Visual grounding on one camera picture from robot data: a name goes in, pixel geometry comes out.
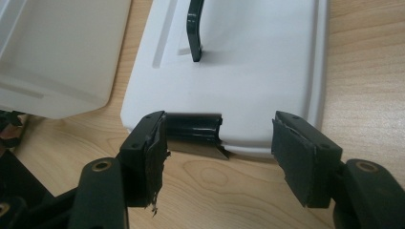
wood grain surface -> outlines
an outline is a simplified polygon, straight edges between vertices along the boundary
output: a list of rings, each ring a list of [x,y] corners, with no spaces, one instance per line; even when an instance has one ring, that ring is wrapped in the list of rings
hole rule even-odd
[[[128,133],[119,113],[151,0],[133,2],[111,100],[87,114],[32,116],[21,161],[54,194],[74,188],[88,162],[115,156]],[[332,0],[322,132],[391,171],[405,187],[405,1]],[[302,208],[274,160],[174,153],[159,211],[131,209],[131,228],[333,228],[331,209]]]

white plastic tray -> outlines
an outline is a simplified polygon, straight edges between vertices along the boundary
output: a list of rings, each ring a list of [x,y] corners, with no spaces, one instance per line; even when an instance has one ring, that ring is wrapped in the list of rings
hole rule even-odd
[[[221,114],[229,152],[270,156],[276,111],[318,126],[328,1],[205,0],[202,59],[186,36],[189,0],[155,0],[125,95],[132,130],[155,111]]]
[[[0,110],[50,118],[104,106],[131,0],[0,0]]]

black plastic clip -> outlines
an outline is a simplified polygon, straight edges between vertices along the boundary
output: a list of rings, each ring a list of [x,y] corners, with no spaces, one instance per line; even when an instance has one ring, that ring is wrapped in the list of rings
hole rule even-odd
[[[202,58],[202,46],[200,40],[200,19],[202,11],[203,0],[191,0],[190,8],[187,13],[187,36],[194,62],[199,62]]]

